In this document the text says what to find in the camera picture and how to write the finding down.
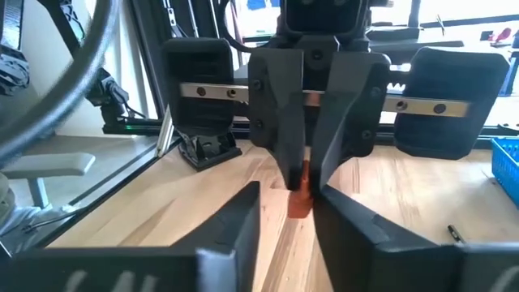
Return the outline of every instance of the white chair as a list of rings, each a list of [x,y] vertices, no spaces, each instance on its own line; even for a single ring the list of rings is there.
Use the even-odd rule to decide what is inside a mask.
[[[44,178],[83,176],[95,160],[92,154],[81,152],[28,155],[0,171],[9,179],[27,179],[34,206],[43,209],[49,205]]]

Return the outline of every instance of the wire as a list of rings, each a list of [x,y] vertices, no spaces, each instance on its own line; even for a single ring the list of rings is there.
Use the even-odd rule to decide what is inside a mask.
[[[43,220],[41,222],[37,222],[37,223],[34,223],[34,224],[27,224],[26,226],[22,227],[21,230],[24,233],[29,233],[29,232],[32,232],[33,230],[35,230],[36,228],[40,228],[40,227],[43,227],[43,226],[48,225],[48,224],[59,222],[59,221],[61,221],[63,219],[67,219],[68,217],[72,217],[74,215],[77,215],[77,214],[83,212],[84,210],[85,210],[85,208],[79,208],[79,209],[77,209],[75,211],[72,211],[72,212],[67,213],[67,214],[63,214],[61,216],[57,216],[57,217],[54,217],[54,218],[51,218],[51,219]],[[8,235],[9,233],[11,233],[14,230],[17,230],[18,228],[19,228],[19,225],[11,227],[6,232],[0,234],[0,238]]]
[[[227,25],[225,25],[225,9],[227,8],[227,5],[229,4],[229,0],[221,0],[220,4],[218,5],[218,11],[217,11],[217,24],[218,24],[218,30],[220,31],[221,35],[229,42],[229,44],[237,49],[240,52],[244,53],[252,53],[252,50],[256,48],[262,48],[268,45],[268,43],[263,44],[256,48],[247,47],[244,44],[239,43],[236,41],[233,36],[230,35],[229,29],[227,29]]]
[[[136,114],[136,115],[140,116],[141,118],[147,118],[144,114],[142,114],[142,113],[136,111],[135,109],[132,109],[132,108],[128,105],[127,102],[124,103],[124,106],[127,108],[127,111],[128,111],[128,112],[131,112],[131,113],[133,113],[133,114]]]

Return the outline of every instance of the screw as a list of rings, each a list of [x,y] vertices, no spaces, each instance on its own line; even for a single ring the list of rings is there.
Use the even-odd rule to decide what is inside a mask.
[[[405,101],[398,101],[397,102],[397,110],[398,111],[407,110],[407,102],[405,102]]]
[[[314,49],[313,51],[311,51],[311,57],[312,57],[314,60],[319,61],[320,59],[323,58],[323,51],[320,50],[320,49]]]
[[[380,90],[380,88],[372,88],[371,89],[371,98],[373,98],[373,99],[379,98],[381,93],[382,93],[382,91]]]
[[[254,123],[254,126],[257,127],[258,129],[263,129],[263,121],[261,121],[260,119],[257,119],[256,122]]]
[[[369,130],[365,130],[365,131],[363,131],[363,132],[362,132],[362,138],[363,138],[364,140],[368,140],[368,139],[370,139],[370,138],[371,138],[371,131],[369,131]]]
[[[198,93],[198,95],[201,97],[205,97],[205,88],[197,88],[196,93]]]
[[[252,82],[252,86],[254,87],[254,90],[261,90],[263,88],[263,83],[261,82],[261,80],[254,80]]]
[[[235,98],[235,97],[236,97],[236,90],[234,90],[234,89],[230,89],[230,90],[228,90],[228,91],[227,91],[227,96],[228,96],[229,98]]]
[[[444,105],[444,104],[438,104],[438,105],[435,105],[435,108],[433,109],[435,111],[435,113],[437,114],[442,114],[445,112],[445,110],[447,109],[447,106]]]

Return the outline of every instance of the metal frame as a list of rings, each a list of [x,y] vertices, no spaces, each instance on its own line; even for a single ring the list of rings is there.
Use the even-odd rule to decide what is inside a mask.
[[[20,50],[22,39],[22,26],[24,24],[24,0],[3,1],[2,14],[4,22],[0,25],[2,32],[2,45],[11,49]]]
[[[187,0],[191,1],[193,18],[196,21],[199,37],[219,38],[220,33],[217,27],[215,14],[218,1],[213,0]]]
[[[163,2],[130,0],[127,2],[136,28],[140,52],[157,117],[163,118],[167,107],[167,84],[162,64],[161,45],[171,38],[169,16]]]
[[[489,17],[479,17],[473,19],[453,19],[453,20],[444,20],[442,21],[444,27],[454,27],[461,25],[475,25],[475,24],[498,24],[508,21],[518,21],[519,15],[500,15],[500,16],[489,16]],[[440,23],[430,22],[420,24],[422,28],[441,28]]]
[[[47,190],[45,189],[44,179],[30,178],[27,182],[34,206],[42,209],[47,208],[47,206],[49,206],[49,197],[47,196]]]
[[[411,11],[409,14],[409,19],[407,21],[407,26],[410,28],[418,28],[420,27],[420,5],[422,4],[422,0],[413,0],[411,2]]]
[[[245,85],[221,84],[180,84],[183,97],[218,99],[224,101],[249,101],[249,88]],[[306,106],[320,106],[321,91],[303,90],[306,94]],[[446,101],[423,99],[419,97],[403,97],[388,94],[385,97],[384,111],[400,114],[424,114],[442,117],[464,117],[470,103],[464,101]]]
[[[157,149],[155,151],[155,157],[161,158],[171,145],[171,139],[173,139],[174,126],[171,119],[171,110],[169,105],[166,108],[164,119],[162,120],[161,132],[157,141]]]
[[[237,140],[248,140],[250,139],[250,123],[248,121],[239,121],[233,123],[233,135]],[[483,128],[479,135],[474,149],[492,149],[493,138],[499,138],[503,136],[515,136],[519,133],[516,131],[498,127],[498,126],[486,126]],[[395,146],[394,144],[394,125],[393,124],[380,124],[379,129],[376,132],[375,144],[383,146]]]

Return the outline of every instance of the black pad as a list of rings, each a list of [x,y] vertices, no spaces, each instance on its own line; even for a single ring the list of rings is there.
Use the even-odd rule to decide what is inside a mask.
[[[163,44],[173,124],[187,135],[224,135],[234,118],[234,102],[182,98],[180,83],[232,84],[229,43],[210,38],[174,38]]]
[[[260,183],[250,182],[171,247],[23,252],[0,264],[0,290],[248,292],[259,240]]]
[[[468,101],[464,118],[398,114],[395,145],[418,157],[460,159],[474,146],[509,64],[497,53],[466,48],[423,48],[411,61],[405,97]]]
[[[519,246],[436,246],[326,186],[315,232],[334,291],[519,291]]]

